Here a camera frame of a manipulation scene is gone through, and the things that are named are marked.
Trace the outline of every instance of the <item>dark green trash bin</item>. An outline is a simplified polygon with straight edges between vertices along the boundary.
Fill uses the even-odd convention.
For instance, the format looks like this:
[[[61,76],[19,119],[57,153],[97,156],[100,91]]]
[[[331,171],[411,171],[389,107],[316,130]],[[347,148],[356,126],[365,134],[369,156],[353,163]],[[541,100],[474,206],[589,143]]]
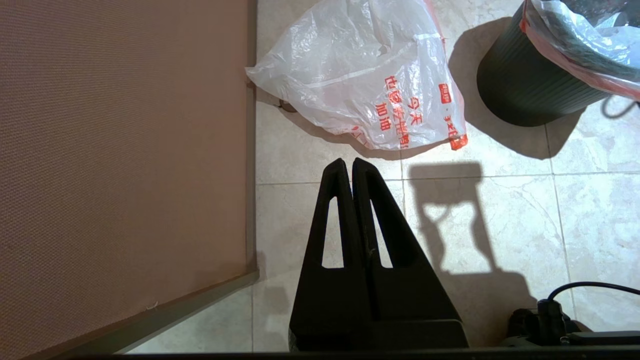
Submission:
[[[522,8],[478,67],[478,91],[487,108],[514,125],[539,126],[608,96],[536,50],[520,30]]]

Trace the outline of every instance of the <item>plastic bag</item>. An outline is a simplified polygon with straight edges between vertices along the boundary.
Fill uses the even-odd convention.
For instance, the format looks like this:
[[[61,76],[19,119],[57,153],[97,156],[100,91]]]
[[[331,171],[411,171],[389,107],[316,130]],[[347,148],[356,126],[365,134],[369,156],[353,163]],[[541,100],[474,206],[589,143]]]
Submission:
[[[246,73],[313,124],[370,149],[467,143],[462,95],[425,0],[324,0]]]
[[[629,0],[526,0],[520,27],[538,52],[571,75],[640,101],[638,5]]]

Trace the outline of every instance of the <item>tile floor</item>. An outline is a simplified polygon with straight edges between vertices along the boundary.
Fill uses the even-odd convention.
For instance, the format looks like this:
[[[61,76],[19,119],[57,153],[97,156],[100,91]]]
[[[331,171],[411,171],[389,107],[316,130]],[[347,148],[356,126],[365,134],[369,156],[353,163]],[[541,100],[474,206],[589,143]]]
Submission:
[[[258,57],[316,0],[260,0]],[[495,118],[475,88],[476,67],[520,0],[435,0],[449,66],[466,102],[469,145],[375,152],[299,115],[257,103],[260,281],[133,352],[286,351],[287,326],[324,167],[376,165],[465,322],[473,346],[496,345],[510,312],[570,281],[640,288],[640,109],[613,97],[546,127]],[[326,266],[339,266],[337,212]],[[640,299],[581,288],[559,298],[597,331],[640,329]]]

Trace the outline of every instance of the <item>brown fabric panel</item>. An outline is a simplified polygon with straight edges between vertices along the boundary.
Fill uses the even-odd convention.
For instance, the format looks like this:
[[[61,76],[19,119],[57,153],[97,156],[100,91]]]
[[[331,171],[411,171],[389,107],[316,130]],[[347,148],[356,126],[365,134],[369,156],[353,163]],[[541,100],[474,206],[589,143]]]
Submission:
[[[246,11],[0,2],[0,359],[247,272]]]

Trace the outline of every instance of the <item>trash bin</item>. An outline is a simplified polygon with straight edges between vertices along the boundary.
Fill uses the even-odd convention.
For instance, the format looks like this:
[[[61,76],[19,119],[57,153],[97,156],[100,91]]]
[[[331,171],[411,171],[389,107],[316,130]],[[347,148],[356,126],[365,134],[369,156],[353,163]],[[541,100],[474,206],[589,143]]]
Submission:
[[[636,63],[640,52],[634,54],[636,48],[631,47],[623,54],[607,52],[598,48],[598,44],[592,44],[588,34],[580,33],[596,31],[595,36],[602,38],[607,31],[612,31],[609,29],[617,31],[620,26],[625,28],[623,31],[630,27],[640,31],[637,28],[640,2],[609,0],[602,4],[555,0],[544,3],[560,5],[563,11],[569,11],[571,6],[570,12],[582,17],[579,20],[591,19],[592,23],[583,29],[580,23],[568,20],[575,19],[571,14],[563,17],[561,12],[544,12],[541,15],[533,8],[532,0],[526,0],[478,67],[478,91],[491,112],[515,125],[539,126],[585,108],[609,92],[631,97],[640,94],[640,66]],[[525,7],[527,18],[522,22]],[[550,45],[545,49],[545,56],[523,31],[526,26],[534,28],[534,36],[541,34],[538,45]],[[597,27],[606,30],[594,30]],[[556,55],[551,58],[555,62],[546,57],[553,53]]]

